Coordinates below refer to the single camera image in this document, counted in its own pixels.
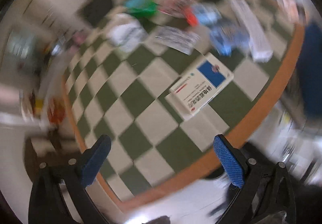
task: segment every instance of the blue rectangle on box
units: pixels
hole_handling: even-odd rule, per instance
[[[216,88],[226,80],[225,76],[220,73],[219,67],[217,65],[212,65],[209,61],[205,61],[197,70],[200,71]]]

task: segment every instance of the table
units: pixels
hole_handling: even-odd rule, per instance
[[[80,148],[108,134],[112,150],[97,179],[122,211],[154,201],[202,178],[219,166],[212,150],[219,133],[241,147],[284,90],[299,55],[304,28],[290,24],[272,0],[246,0],[258,17],[274,55],[267,63],[234,50],[219,56],[234,80],[188,121],[171,106],[169,88],[211,50],[208,28],[158,12],[139,20],[148,38],[130,55],[121,54],[104,28],[122,6],[112,9],[88,37],[65,71],[67,114]],[[236,19],[229,3],[221,14]],[[153,40],[159,25],[188,29],[201,39],[188,56]]]

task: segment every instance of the dark blue cloth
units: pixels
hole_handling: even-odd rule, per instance
[[[305,29],[297,72],[308,117],[322,115],[322,31],[316,23]]]

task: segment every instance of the checkered tablecloth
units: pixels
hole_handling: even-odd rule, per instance
[[[196,162],[216,134],[228,133],[242,120],[275,76],[294,25],[267,1],[246,1],[260,20],[274,56],[268,63],[253,63],[239,50],[231,57],[213,51],[234,72],[234,80],[188,121],[173,109],[169,88],[194,60],[212,49],[207,27],[189,27],[185,19],[158,12],[140,20],[149,37],[124,55],[104,32],[109,19],[124,11],[119,6],[103,18],[70,62],[65,78],[75,121],[88,148],[101,134],[112,138],[112,150],[100,172],[120,200],[155,187]],[[223,16],[235,19],[227,1],[217,6]],[[188,56],[155,43],[162,25],[199,34],[193,53]]]

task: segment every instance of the screw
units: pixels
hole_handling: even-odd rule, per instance
[[[255,159],[252,159],[252,158],[250,158],[250,159],[248,160],[248,162],[249,162],[249,164],[251,164],[251,165],[255,165],[255,164],[256,164],[256,160],[255,160]]]
[[[285,168],[285,163],[284,162],[279,162],[279,166],[284,169]]]
[[[42,162],[39,164],[39,168],[43,169],[47,166],[47,164],[45,162]]]
[[[76,159],[70,159],[69,161],[68,161],[68,164],[69,165],[74,165],[76,163]]]

